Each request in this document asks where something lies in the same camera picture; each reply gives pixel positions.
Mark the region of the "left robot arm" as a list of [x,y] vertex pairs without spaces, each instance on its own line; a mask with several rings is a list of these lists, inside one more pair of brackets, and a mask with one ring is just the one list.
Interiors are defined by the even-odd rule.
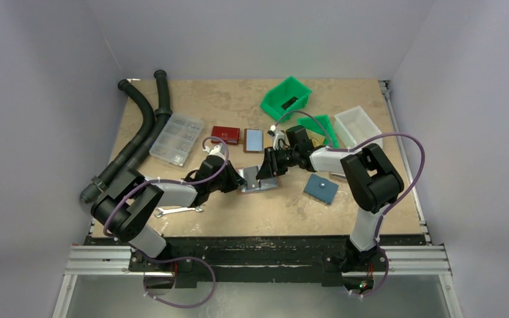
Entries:
[[196,208],[211,193],[229,193],[246,183],[222,155],[207,156],[183,180],[147,180],[136,170],[129,170],[115,178],[113,185],[92,203],[90,213],[121,242],[149,258],[166,260],[170,258],[170,243],[148,225],[157,207]]

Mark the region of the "pink leather card holder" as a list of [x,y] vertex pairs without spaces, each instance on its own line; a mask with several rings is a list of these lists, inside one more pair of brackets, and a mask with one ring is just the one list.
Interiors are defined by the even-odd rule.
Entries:
[[258,174],[259,170],[260,165],[239,168],[237,170],[240,177],[246,181],[246,184],[239,187],[240,193],[270,191],[280,187],[280,180],[278,177],[267,178],[263,180],[256,179],[256,175]]

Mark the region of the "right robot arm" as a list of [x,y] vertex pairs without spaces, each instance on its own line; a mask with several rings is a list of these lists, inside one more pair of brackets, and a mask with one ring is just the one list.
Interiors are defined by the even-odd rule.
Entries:
[[341,150],[314,146],[305,127],[298,125],[285,132],[273,125],[268,131],[272,146],[264,149],[264,160],[257,179],[284,175],[297,166],[305,171],[329,172],[345,176],[358,211],[357,220],[346,242],[344,260],[362,262],[377,251],[381,215],[395,204],[404,182],[383,149],[370,143],[360,150]]

